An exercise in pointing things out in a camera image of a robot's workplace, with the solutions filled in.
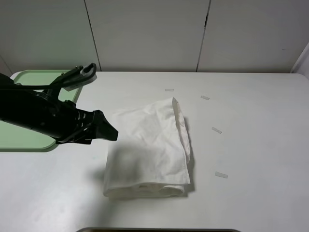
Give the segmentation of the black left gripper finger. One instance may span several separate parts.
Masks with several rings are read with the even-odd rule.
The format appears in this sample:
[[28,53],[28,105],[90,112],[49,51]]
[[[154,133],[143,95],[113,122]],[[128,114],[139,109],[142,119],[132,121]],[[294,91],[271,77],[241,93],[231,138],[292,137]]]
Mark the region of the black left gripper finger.
[[104,113],[100,110],[96,110],[93,113],[93,121],[91,124],[92,139],[116,141],[118,138],[118,131],[107,121]]

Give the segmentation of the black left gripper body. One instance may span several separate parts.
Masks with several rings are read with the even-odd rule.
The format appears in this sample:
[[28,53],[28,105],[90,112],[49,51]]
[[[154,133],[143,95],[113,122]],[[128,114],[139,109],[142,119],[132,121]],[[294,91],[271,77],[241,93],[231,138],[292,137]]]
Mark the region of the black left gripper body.
[[57,101],[43,116],[43,134],[57,144],[90,144],[96,138],[94,112],[76,108],[72,101]]

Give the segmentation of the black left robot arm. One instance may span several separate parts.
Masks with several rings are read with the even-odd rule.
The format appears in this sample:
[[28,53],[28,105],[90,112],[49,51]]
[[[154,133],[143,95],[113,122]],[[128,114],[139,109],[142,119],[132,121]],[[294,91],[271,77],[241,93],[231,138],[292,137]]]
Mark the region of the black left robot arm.
[[116,141],[118,131],[100,110],[78,109],[72,101],[58,99],[61,84],[74,85],[86,76],[69,71],[42,92],[25,90],[4,75],[0,76],[0,119],[55,139],[57,144],[91,144],[94,139]]

